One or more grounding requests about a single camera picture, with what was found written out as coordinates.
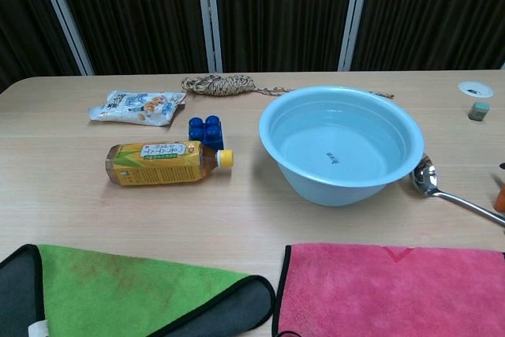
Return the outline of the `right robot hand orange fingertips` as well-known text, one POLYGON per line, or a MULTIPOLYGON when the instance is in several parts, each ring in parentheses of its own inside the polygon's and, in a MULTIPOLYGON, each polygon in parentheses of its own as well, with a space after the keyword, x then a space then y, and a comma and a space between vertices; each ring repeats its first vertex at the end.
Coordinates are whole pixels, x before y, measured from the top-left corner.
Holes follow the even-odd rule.
POLYGON ((502 180, 498 175, 493 174, 492 175, 493 181, 498 185, 499 187, 499 192, 496 195, 496 199, 493 203, 494 209, 498 213, 504 213, 505 210, 505 194, 504 194, 504 180, 502 180))

